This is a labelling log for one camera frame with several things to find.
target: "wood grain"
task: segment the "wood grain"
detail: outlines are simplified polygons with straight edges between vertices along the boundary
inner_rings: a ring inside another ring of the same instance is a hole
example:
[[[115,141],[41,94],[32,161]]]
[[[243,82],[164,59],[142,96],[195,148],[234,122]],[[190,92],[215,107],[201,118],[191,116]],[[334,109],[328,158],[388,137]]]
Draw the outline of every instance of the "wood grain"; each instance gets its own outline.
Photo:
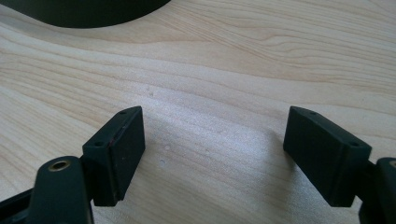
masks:
[[[0,200],[142,105],[147,150],[96,223],[358,223],[282,150],[291,105],[396,156],[396,2],[173,0],[63,29],[0,6]]]

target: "black plastic part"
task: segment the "black plastic part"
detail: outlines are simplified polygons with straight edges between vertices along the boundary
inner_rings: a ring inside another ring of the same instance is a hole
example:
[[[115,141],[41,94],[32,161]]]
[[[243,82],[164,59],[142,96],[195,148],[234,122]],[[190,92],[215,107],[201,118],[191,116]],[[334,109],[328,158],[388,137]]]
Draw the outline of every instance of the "black plastic part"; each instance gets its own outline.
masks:
[[[123,200],[145,150],[142,107],[122,110],[83,146],[81,157],[91,175],[96,206],[114,206]]]
[[[95,28],[135,20],[169,0],[0,0],[36,20],[68,28]]]
[[[28,189],[0,202],[0,224],[22,224],[29,212],[32,190]]]
[[[386,223],[396,223],[396,159],[379,159],[375,168],[375,186]]]
[[[352,205],[369,145],[320,114],[292,106],[283,148],[329,205]]]
[[[93,223],[91,204],[78,158],[60,157],[40,167],[26,223]]]

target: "light wood grain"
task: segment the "light wood grain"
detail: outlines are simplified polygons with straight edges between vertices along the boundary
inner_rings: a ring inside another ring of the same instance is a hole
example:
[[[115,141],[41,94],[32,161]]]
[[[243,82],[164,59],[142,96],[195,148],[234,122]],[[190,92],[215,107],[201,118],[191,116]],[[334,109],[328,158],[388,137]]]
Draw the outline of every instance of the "light wood grain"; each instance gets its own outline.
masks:
[[[0,200],[142,105],[147,150],[96,223],[358,223],[282,142],[298,105],[396,157],[396,2],[172,0],[89,30],[0,6],[0,92]]]

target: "wooden surface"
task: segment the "wooden surface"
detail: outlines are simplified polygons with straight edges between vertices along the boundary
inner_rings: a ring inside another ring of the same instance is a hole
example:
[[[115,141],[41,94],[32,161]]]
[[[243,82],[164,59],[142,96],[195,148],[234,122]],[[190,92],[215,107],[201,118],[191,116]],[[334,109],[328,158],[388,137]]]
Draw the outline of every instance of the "wooden surface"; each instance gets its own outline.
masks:
[[[96,223],[358,223],[282,150],[291,105],[396,156],[394,0],[172,0],[63,29],[0,6],[0,200],[142,105],[147,149]]]

